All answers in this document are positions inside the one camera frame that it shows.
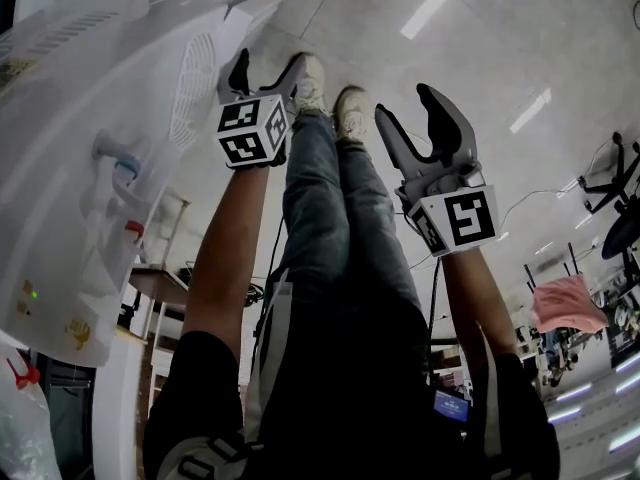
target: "pink towel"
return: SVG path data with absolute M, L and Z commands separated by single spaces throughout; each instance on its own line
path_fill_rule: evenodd
M 533 318 L 539 332 L 571 327 L 593 334 L 609 326 L 605 314 L 591 302 L 581 275 L 538 286 L 533 292 Z

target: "ventilation grille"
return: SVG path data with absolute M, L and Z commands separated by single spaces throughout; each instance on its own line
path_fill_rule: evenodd
M 187 44 L 171 116 L 171 140 L 180 151 L 198 138 L 213 105 L 216 90 L 213 39 L 200 34 Z
M 96 11 L 85 14 L 81 18 L 68 23 L 66 26 L 58 30 L 54 30 L 41 37 L 35 45 L 27 50 L 27 53 L 40 56 L 47 55 L 58 48 L 58 46 L 63 45 L 79 36 L 82 32 L 91 30 L 96 25 L 100 25 L 101 23 L 104 23 L 113 16 L 117 15 L 117 12 L 108 11 Z

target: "white sneaker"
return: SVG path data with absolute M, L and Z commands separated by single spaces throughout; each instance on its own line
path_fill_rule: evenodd
M 324 104 L 324 69 L 318 57 L 304 53 L 304 69 L 298 80 L 298 89 L 294 98 L 297 113 L 307 110 L 319 110 L 329 115 Z
M 363 142 L 369 133 L 370 116 L 371 102 L 367 92 L 353 86 L 343 89 L 336 103 L 338 140 Z

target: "plastic bag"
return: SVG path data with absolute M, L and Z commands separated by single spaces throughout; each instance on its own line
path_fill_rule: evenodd
M 61 480 L 51 437 L 47 400 L 38 384 L 16 387 L 27 365 L 0 343 L 0 470 L 12 480 Z

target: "office chair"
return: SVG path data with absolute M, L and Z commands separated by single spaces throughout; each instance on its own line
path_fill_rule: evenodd
M 628 204 L 616 201 L 615 209 L 620 214 L 613 223 L 602 245 L 602 259 L 610 260 L 625 252 L 640 239 L 640 199 L 635 194 L 628 199 Z
M 613 137 L 611 138 L 613 143 L 618 146 L 618 167 L 616 170 L 616 175 L 611 180 L 611 183 L 606 185 L 598 185 L 595 187 L 587 187 L 587 182 L 584 179 L 584 176 L 580 176 L 578 178 L 578 185 L 580 188 L 584 190 L 587 194 L 605 194 L 605 196 L 600 200 L 598 204 L 596 204 L 595 208 L 591 206 L 589 201 L 584 203 L 584 207 L 589 211 L 589 213 L 594 214 L 604 208 L 605 205 L 609 204 L 616 197 L 619 197 L 624 205 L 628 205 L 630 203 L 627 194 L 624 189 L 629 183 L 629 180 L 633 177 L 633 173 L 638 167 L 640 163 L 640 144 L 637 142 L 633 143 L 633 150 L 636 152 L 636 158 L 633 160 L 629 168 L 624 170 L 624 146 L 622 145 L 622 136 L 615 132 Z

